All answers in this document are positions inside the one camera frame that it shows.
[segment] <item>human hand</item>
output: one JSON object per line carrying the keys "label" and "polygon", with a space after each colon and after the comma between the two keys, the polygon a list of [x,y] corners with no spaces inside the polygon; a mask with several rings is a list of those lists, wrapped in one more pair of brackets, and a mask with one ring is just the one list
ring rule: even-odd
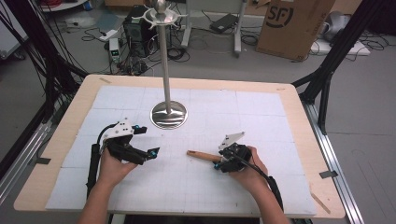
{"label": "human hand", "polygon": [[[267,167],[265,167],[264,163],[262,163],[259,155],[257,154],[257,148],[248,148],[251,151],[251,158],[248,162],[253,165],[257,165],[266,175],[268,175]],[[261,192],[263,189],[269,189],[264,177],[248,166],[242,171],[230,172],[229,174],[232,178],[238,181],[242,187],[249,191],[250,194]]]}
{"label": "human hand", "polygon": [[122,163],[110,155],[107,148],[102,153],[99,177],[96,182],[98,185],[104,185],[114,188],[121,180],[131,172],[137,164],[132,162]]}

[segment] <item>wooden handle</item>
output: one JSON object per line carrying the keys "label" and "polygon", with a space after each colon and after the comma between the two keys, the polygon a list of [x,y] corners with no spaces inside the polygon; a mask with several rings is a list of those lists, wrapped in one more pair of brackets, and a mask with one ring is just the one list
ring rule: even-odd
{"label": "wooden handle", "polygon": [[215,161],[215,162],[221,161],[221,156],[216,156],[216,155],[199,152],[199,151],[188,150],[187,155],[195,157],[195,158],[199,158],[199,159],[202,159],[205,161]]}

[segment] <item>sf logo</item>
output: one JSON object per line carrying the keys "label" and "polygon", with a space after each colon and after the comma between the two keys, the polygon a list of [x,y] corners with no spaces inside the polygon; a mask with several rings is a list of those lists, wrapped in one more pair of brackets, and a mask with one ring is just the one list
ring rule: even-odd
{"label": "sf logo", "polygon": [[289,7],[271,7],[270,15],[266,18],[267,26],[272,28],[285,27],[293,16],[293,8]]}

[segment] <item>gray floor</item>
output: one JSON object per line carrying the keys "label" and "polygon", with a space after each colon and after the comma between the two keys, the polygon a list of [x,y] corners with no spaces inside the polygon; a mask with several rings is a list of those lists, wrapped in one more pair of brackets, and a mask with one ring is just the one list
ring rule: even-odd
{"label": "gray floor", "polygon": [[[101,10],[91,12],[100,17]],[[197,17],[197,23],[205,17]],[[261,18],[246,18],[245,25],[261,25]],[[108,66],[103,43],[83,42],[83,31],[67,34],[70,52],[88,71]],[[315,71],[324,57],[310,56],[303,63],[258,53],[243,45],[235,58],[228,51],[233,38],[194,32],[185,63],[170,62],[171,77],[291,83]],[[396,38],[390,37],[396,44]],[[346,180],[361,210],[365,223],[393,223],[396,220],[396,48],[372,51],[356,62],[344,60],[332,79],[327,130]],[[7,153],[28,121],[44,102],[43,91],[29,60],[0,64],[0,159]],[[155,66],[145,76],[160,77]],[[0,206],[2,223],[72,223],[78,213],[18,212],[13,203],[33,166]],[[314,219],[314,223],[347,223],[346,219]]]}

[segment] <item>wooden table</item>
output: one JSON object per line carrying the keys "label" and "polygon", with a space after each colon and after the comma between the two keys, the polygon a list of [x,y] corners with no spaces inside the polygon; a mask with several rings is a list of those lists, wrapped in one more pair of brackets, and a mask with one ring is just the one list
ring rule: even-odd
{"label": "wooden table", "polygon": [[[68,150],[73,145],[81,123],[87,116],[104,85],[161,88],[159,77],[119,77],[90,75],[85,78],[76,97],[49,141],[42,157],[50,158],[48,165],[37,164],[26,181],[14,207],[20,211],[46,211],[45,206],[55,185],[57,175]],[[346,212],[331,178],[322,179],[319,173],[327,171],[317,139],[311,129],[295,88],[290,84],[241,82],[171,78],[171,88],[200,90],[262,91],[278,93],[288,117],[317,215],[315,217],[342,218]]]}

